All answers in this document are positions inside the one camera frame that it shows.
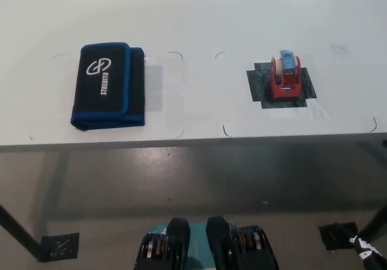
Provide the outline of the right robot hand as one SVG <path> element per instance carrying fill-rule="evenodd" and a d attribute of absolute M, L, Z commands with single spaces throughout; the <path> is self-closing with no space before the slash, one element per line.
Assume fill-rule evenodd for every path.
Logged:
<path fill-rule="evenodd" d="M 350 242 L 353 244 L 359 257 L 364 262 L 368 262 L 371 259 L 383 258 L 381 253 L 379 253 L 379 251 L 375 247 L 373 247 L 370 243 L 363 240 L 359 236 L 354 236 L 354 237 L 350 238 Z"/>

